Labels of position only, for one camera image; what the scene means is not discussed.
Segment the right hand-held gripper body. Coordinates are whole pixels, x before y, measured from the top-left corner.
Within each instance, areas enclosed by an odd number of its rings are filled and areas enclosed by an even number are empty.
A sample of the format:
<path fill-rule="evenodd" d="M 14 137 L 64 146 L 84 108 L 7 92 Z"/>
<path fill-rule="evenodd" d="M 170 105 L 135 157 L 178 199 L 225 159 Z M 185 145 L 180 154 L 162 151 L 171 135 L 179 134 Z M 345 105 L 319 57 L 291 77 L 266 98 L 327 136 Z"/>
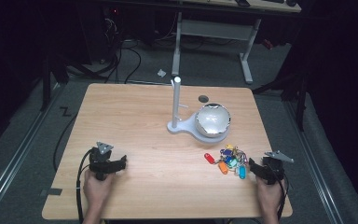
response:
<path fill-rule="evenodd" d="M 294 160 L 284 153 L 277 151 L 270 151 L 265 153 L 265 157 L 262 159 L 263 167 L 266 170 L 266 176 L 264 179 L 269 185 L 274 184 L 277 180 L 283 180 L 284 169 L 283 162 L 294 162 Z"/>

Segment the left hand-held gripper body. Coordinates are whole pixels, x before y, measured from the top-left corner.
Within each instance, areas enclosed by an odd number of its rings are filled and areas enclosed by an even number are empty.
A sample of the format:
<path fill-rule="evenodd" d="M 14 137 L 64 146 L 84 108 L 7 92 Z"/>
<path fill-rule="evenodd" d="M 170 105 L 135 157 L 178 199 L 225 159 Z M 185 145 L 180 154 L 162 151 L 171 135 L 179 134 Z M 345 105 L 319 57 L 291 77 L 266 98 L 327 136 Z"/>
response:
<path fill-rule="evenodd" d="M 105 176 L 108 175 L 105 172 L 106 168 L 114 165 L 110 161 L 112 149 L 113 146 L 102 142 L 97 142 L 97 147 L 91 149 L 89 155 L 89 168 L 100 181 L 104 181 Z"/>

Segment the bunch of colourful key tags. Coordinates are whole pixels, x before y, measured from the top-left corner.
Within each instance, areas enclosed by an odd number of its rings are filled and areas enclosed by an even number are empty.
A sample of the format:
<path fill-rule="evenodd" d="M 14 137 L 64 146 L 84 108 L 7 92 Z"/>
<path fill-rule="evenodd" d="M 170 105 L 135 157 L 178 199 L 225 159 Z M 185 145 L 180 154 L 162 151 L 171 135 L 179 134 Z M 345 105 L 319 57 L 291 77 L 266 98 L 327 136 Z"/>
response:
<path fill-rule="evenodd" d="M 248 158 L 237 146 L 226 144 L 219 151 L 218 159 L 210 153 L 205 153 L 203 157 L 208 163 L 216 165 L 223 175 L 233 172 L 239 179 L 245 179 L 247 176 Z"/>

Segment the person's right hand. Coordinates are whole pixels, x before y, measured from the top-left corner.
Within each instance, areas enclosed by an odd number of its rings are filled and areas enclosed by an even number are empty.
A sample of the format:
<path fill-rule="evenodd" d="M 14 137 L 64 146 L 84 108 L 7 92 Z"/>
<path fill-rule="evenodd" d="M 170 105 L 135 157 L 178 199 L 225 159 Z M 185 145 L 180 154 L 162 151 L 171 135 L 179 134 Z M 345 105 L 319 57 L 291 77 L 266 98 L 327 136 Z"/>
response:
<path fill-rule="evenodd" d="M 281 200 L 282 186 L 284 183 L 275 182 L 269 185 L 264 179 L 256 177 L 257 198 L 263 217 L 277 216 Z"/>

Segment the person's left hand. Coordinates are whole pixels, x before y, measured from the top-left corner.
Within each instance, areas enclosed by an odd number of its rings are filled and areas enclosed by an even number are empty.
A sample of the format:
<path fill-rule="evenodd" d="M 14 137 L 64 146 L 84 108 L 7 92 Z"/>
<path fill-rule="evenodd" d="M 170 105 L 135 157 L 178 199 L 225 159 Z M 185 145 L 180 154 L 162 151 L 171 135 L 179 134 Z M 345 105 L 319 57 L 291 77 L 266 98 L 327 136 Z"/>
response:
<path fill-rule="evenodd" d="M 84 193 L 87 198 L 89 207 L 103 207 L 111 193 L 114 174 L 106 176 L 105 180 L 98 180 L 96 174 L 87 170 L 85 173 Z"/>

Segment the shiny silver metal bowl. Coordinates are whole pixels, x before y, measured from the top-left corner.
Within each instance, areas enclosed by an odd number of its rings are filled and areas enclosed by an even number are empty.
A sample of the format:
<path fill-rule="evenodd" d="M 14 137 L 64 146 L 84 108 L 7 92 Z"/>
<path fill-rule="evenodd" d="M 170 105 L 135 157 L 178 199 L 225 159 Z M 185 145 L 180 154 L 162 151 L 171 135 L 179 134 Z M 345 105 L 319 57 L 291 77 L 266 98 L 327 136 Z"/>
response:
<path fill-rule="evenodd" d="M 204 105 L 195 116 L 197 130 L 206 137 L 220 137 L 228 131 L 231 116 L 220 104 Z"/>

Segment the black metal stand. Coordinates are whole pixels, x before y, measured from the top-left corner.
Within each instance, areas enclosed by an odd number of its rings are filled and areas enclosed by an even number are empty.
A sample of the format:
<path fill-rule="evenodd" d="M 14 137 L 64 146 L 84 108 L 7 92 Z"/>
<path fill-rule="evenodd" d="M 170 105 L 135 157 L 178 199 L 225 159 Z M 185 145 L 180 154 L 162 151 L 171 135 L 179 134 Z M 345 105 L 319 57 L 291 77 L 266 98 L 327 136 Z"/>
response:
<path fill-rule="evenodd" d="M 59 54 L 48 54 L 43 61 L 41 111 L 45 111 L 48 108 L 51 99 L 51 76 L 54 76 L 59 84 L 66 84 L 69 80 L 64 59 Z"/>
<path fill-rule="evenodd" d="M 308 87 L 308 73 L 291 74 L 281 77 L 253 90 L 253 94 L 260 94 L 268 90 L 282 90 L 281 99 L 284 102 L 296 100 L 295 121 L 297 128 L 303 132 L 303 118 L 306 109 L 306 93 Z"/>

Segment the white pole stand with pegs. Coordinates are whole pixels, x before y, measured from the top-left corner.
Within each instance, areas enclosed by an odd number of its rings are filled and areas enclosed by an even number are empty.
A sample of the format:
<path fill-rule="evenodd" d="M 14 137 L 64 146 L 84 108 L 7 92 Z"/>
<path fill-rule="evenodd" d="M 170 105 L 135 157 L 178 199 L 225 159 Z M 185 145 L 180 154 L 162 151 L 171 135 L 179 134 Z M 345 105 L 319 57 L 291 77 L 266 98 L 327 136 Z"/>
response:
<path fill-rule="evenodd" d="M 226 133 L 220 137 L 210 138 L 203 136 L 196 128 L 195 116 L 197 112 L 193 113 L 188 119 L 181 120 L 179 118 L 179 105 L 180 105 L 180 90 L 181 90 L 181 78 L 175 77 L 172 80 L 173 88 L 173 99 L 172 99 L 172 120 L 168 122 L 167 129 L 172 134 L 177 133 L 189 133 L 198 141 L 205 144 L 217 144 L 223 141 L 228 133 L 229 128 Z"/>

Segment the dark computer tower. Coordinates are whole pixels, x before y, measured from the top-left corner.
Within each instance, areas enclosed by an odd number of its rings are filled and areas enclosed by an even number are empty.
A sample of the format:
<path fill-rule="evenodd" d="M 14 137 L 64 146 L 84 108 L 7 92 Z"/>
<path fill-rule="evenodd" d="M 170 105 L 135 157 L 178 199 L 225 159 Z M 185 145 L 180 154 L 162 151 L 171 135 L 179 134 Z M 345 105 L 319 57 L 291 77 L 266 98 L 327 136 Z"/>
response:
<path fill-rule="evenodd" d="M 103 34 L 107 46 L 106 58 L 111 60 L 120 45 L 122 15 L 118 7 L 102 7 Z"/>

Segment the white-framed background desk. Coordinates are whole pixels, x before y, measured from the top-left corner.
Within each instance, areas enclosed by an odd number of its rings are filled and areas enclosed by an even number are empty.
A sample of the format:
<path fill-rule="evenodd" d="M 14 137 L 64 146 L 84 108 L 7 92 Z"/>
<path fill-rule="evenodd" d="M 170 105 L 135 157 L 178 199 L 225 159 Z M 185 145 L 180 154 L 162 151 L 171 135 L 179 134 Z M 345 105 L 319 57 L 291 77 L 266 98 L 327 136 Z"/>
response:
<path fill-rule="evenodd" d="M 248 57 L 255 42 L 263 16 L 296 16 L 302 8 L 286 5 L 285 0 L 247 0 L 249 7 L 239 7 L 235 0 L 111 0 L 121 7 L 172 10 L 176 15 L 175 47 L 172 75 L 180 75 L 181 40 L 183 35 L 245 41 L 239 54 L 241 69 L 247 84 L 253 83 Z"/>

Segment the metal floor rail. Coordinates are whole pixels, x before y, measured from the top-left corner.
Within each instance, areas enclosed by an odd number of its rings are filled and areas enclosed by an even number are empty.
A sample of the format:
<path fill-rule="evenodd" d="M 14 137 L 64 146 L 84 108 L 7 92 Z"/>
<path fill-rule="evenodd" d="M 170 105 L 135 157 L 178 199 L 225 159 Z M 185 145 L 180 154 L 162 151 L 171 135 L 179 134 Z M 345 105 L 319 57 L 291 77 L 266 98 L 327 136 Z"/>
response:
<path fill-rule="evenodd" d="M 56 101 L 59 95 L 62 93 L 64 84 L 56 83 L 52 89 L 50 89 L 52 96 L 48 100 L 46 105 L 43 105 L 42 109 L 38 111 L 37 116 L 34 121 L 30 124 L 27 133 L 21 139 L 21 143 L 17 149 L 9 157 L 8 164 L 4 166 L 2 172 L 0 173 L 0 202 L 5 196 L 7 189 L 9 188 L 12 180 L 15 175 L 21 168 L 23 161 L 25 160 L 27 154 L 31 149 L 31 144 L 34 141 L 34 137 L 39 131 L 42 123 L 45 120 L 46 115 L 48 114 L 51 105 Z"/>
<path fill-rule="evenodd" d="M 295 128 L 297 138 L 300 141 L 301 151 L 304 155 L 305 163 L 309 169 L 313 184 L 318 192 L 319 198 L 323 204 L 324 211 L 328 216 L 331 224 L 344 224 L 341 214 L 337 209 L 332 192 L 328 187 L 321 169 L 312 153 L 310 143 L 307 136 L 301 131 L 296 123 L 295 107 L 291 103 L 282 103 L 286 113 L 291 119 L 291 123 Z"/>

